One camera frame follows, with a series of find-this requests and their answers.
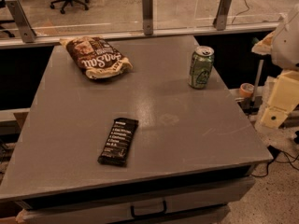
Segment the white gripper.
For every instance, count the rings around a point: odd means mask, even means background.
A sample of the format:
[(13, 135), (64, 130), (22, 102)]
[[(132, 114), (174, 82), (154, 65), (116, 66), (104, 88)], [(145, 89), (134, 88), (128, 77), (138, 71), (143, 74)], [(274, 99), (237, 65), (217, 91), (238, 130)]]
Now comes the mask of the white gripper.
[(284, 71), (277, 78), (268, 105), (263, 112), (261, 124), (277, 129), (299, 105), (299, 72)]

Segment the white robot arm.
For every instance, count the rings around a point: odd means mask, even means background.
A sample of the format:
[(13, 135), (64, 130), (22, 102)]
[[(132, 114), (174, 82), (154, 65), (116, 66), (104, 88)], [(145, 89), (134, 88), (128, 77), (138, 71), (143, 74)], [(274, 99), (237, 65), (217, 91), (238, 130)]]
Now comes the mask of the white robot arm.
[(266, 102), (261, 124), (278, 128), (299, 105), (299, 5), (284, 17), (275, 31), (257, 42), (252, 52), (270, 55), (282, 69)]

